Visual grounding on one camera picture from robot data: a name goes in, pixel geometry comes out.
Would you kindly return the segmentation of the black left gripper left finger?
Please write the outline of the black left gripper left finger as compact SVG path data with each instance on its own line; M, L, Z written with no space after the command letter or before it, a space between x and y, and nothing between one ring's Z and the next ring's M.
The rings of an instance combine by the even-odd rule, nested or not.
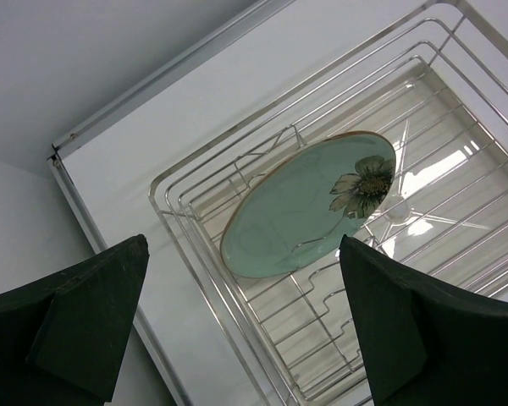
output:
M138 234L0 294L0 405L111 402L148 260Z

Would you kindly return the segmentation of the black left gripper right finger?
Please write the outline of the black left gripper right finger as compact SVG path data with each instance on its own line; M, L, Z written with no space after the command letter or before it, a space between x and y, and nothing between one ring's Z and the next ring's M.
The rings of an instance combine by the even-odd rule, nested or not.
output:
M340 269L376 405L508 405L508 303L344 236Z

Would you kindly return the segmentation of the small green floral plate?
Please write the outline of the small green floral plate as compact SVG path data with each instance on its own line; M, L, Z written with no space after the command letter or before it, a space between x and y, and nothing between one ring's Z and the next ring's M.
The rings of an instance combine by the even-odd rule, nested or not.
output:
M351 131L298 151L257 182L226 225L223 264L265 278L294 272L335 251L380 207L395 180L391 142Z

